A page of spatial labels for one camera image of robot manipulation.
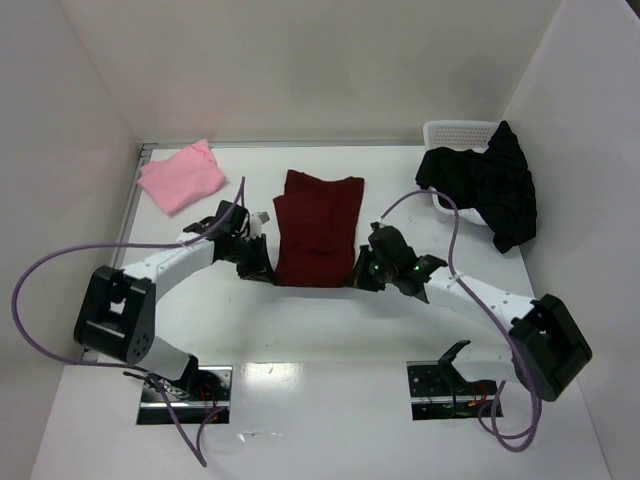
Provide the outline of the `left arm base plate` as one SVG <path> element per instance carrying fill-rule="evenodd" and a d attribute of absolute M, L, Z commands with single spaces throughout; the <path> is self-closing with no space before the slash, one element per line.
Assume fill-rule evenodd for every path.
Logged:
<path fill-rule="evenodd" d="M 213 424 L 228 424 L 230 417 L 233 367 L 201 366 L 196 386 L 182 391 L 165 379 L 160 379 L 165 395 L 181 424 L 200 424 L 214 411 L 209 420 Z M 155 386 L 144 383 L 138 407 L 136 424 L 142 426 L 169 425 L 172 417 L 162 394 Z"/>

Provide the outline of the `dark red t shirt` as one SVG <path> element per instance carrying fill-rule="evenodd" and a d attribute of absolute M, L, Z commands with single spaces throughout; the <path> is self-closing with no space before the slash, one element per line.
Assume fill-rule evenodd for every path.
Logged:
<path fill-rule="evenodd" d="M 275 274 L 287 287 L 341 288 L 355 264 L 364 179 L 326 181 L 289 170 L 273 199 L 280 233 Z"/>

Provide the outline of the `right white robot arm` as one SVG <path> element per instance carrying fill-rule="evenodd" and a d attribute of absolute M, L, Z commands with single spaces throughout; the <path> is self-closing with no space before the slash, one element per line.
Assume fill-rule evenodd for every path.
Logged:
<path fill-rule="evenodd" d="M 558 297 L 529 298 L 454 274 L 445 260 L 417 255 L 397 228 L 380 222 L 371 228 L 348 286 L 379 292 L 392 285 L 407 297 L 452 311 L 503 338 L 499 347 L 482 349 L 464 339 L 446 350 L 437 364 L 451 390 L 459 392 L 484 380 L 514 382 L 553 402 L 592 360 L 590 345 Z"/>

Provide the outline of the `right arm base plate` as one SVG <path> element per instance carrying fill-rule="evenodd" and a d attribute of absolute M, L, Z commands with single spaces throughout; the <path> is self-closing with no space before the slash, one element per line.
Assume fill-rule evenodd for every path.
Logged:
<path fill-rule="evenodd" d="M 495 381 L 482 380 L 452 390 L 436 362 L 408 362 L 406 368 L 414 421 L 490 416 L 498 386 Z"/>

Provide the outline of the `black t shirt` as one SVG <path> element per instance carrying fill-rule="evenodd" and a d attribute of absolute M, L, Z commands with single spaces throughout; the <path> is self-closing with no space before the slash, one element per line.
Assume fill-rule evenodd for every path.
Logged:
<path fill-rule="evenodd" d="M 536 236 L 537 202 L 532 174 L 516 134 L 505 120 L 483 153 L 438 147 L 427 151 L 416 184 L 475 209 L 494 233 L 496 249 L 507 253 Z"/>

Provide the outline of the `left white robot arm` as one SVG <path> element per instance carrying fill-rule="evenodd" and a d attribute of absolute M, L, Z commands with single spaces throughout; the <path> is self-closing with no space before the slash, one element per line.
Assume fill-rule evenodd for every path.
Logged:
<path fill-rule="evenodd" d="M 195 355 L 156 334 L 156 304 L 192 274 L 217 261 L 236 266 L 244 280 L 276 284 L 262 227 L 266 212 L 251 213 L 222 201 L 214 216 L 183 229 L 176 248 L 160 250 L 123 269 L 102 266 L 92 274 L 73 338 L 131 367 L 153 374 L 179 398 L 192 398 L 209 382 Z"/>

